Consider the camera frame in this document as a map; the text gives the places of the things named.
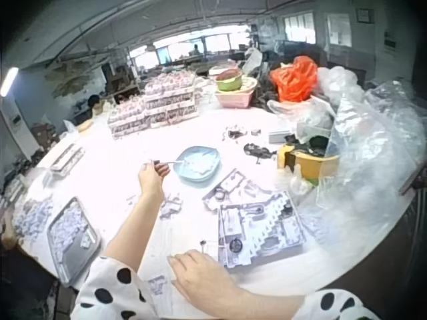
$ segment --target black polka dot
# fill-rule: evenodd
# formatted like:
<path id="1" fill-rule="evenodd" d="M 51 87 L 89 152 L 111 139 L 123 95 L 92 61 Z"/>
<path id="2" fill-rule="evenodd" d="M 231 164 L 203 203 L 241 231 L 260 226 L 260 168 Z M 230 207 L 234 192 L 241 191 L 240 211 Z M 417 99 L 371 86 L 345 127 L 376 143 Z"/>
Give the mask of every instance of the black polka dot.
<path id="1" fill-rule="evenodd" d="M 136 313 L 133 311 L 122 311 L 121 312 L 121 317 L 124 320 L 128 320 L 130 317 L 133 317 L 134 315 L 136 315 Z"/>
<path id="2" fill-rule="evenodd" d="M 335 295 L 329 292 L 322 297 L 322 302 L 320 302 L 320 307 L 322 308 L 322 310 L 325 310 L 325 311 L 329 310 L 334 304 L 334 300 L 335 300 Z"/>
<path id="3" fill-rule="evenodd" d="M 131 278 L 131 271 L 129 270 L 129 268 L 120 269 L 119 272 L 117 272 L 117 279 L 121 283 L 124 283 L 125 285 L 128 285 L 129 283 L 131 283 L 132 278 Z"/>
<path id="4" fill-rule="evenodd" d="M 96 299 L 98 299 L 99 302 L 108 304 L 113 302 L 113 297 L 111 296 L 110 292 L 107 289 L 96 289 L 95 291 Z"/>
<path id="5" fill-rule="evenodd" d="M 90 303 L 80 303 L 80 305 L 82 308 L 92 308 L 93 307 L 93 305 Z"/>
<path id="6" fill-rule="evenodd" d="M 345 309 L 354 307 L 355 305 L 356 305 L 356 303 L 354 302 L 354 299 L 353 298 L 348 298 L 347 301 L 342 306 L 340 312 L 343 312 Z"/>
<path id="7" fill-rule="evenodd" d="M 141 300 L 142 302 L 145 302 L 145 298 L 142 296 L 141 290 L 139 291 L 139 300 Z"/>

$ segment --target pink basket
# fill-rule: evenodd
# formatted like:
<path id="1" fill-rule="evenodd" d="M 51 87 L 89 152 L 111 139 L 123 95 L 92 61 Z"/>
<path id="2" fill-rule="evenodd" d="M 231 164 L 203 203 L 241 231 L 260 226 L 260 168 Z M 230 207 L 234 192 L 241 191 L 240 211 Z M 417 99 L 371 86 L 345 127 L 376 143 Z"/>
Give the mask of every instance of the pink basket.
<path id="1" fill-rule="evenodd" d="M 249 93 L 216 93 L 215 96 L 225 108 L 244 109 L 249 106 L 252 93 L 254 93 L 254 90 Z"/>

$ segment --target blue plate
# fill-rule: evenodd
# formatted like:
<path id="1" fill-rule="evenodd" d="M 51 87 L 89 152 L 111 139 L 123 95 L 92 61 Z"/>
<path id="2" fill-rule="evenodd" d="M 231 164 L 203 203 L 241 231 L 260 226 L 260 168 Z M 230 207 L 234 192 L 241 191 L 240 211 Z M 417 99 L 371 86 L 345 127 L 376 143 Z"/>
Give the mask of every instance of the blue plate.
<path id="1" fill-rule="evenodd" d="M 173 170 L 181 178 L 203 182 L 214 175 L 220 164 L 220 153 L 214 148 L 194 146 L 181 153 L 177 161 L 185 161 L 173 165 Z"/>

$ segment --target ceiling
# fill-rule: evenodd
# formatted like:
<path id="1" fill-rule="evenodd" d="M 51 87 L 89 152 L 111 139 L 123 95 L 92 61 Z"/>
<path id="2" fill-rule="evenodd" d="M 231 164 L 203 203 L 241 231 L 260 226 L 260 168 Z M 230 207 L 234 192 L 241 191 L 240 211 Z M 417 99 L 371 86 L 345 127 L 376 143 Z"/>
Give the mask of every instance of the ceiling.
<path id="1" fill-rule="evenodd" d="M 76 53 L 135 47 L 189 29 L 250 19 L 299 0 L 42 0 L 2 65 L 20 68 Z"/>

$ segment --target round table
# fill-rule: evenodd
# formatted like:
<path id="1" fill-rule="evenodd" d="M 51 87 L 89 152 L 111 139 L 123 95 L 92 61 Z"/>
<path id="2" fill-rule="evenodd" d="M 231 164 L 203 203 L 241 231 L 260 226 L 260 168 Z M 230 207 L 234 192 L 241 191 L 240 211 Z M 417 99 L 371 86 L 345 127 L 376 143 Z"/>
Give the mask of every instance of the round table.
<path id="1" fill-rule="evenodd" d="M 237 141 L 225 139 L 226 127 L 240 125 L 248 135 Z M 185 302 L 170 284 L 173 273 L 166 257 L 189 249 L 200 249 L 199 242 L 207 241 L 207 252 L 216 255 L 218 243 L 218 216 L 203 205 L 201 198 L 219 183 L 232 169 L 265 189 L 284 188 L 283 172 L 276 169 L 273 159 L 261 160 L 244 153 L 251 142 L 270 151 L 280 145 L 268 143 L 268 133 L 284 129 L 283 123 L 261 109 L 218 109 L 203 112 L 200 117 L 177 125 L 149 129 L 120 140 L 113 140 L 107 126 L 107 115 L 102 114 L 81 134 L 86 154 L 64 180 L 55 182 L 53 200 L 55 210 L 47 226 L 60 209 L 74 196 L 80 198 L 93 227 L 102 236 L 102 246 L 114 237 L 131 211 L 132 201 L 140 194 L 137 173 L 147 159 L 173 161 L 188 147 L 204 145 L 218 149 L 221 165 L 215 176 L 201 185 L 186 183 L 172 170 L 164 182 L 165 193 L 178 192 L 183 200 L 182 210 L 171 219 L 158 219 L 138 275 L 144 280 L 164 276 L 167 283 L 163 295 L 153 296 L 160 317 L 174 319 L 203 319 L 208 316 Z M 251 129 L 261 129 L 261 135 L 250 135 Z M 413 194 L 402 201 L 402 214 Z M 336 254 L 325 251 L 306 233 L 307 242 L 298 254 L 257 267 L 248 267 L 234 273 L 240 286 L 265 295 L 303 295 L 321 289 L 347 273 L 363 260 L 389 234 L 398 218 L 372 237 L 354 232 L 351 225 L 346 238 L 337 241 Z M 47 236 L 42 233 L 36 242 L 23 244 L 24 250 L 36 258 L 50 273 L 57 275 L 51 258 Z M 79 289 L 89 268 L 86 268 L 73 286 Z"/>

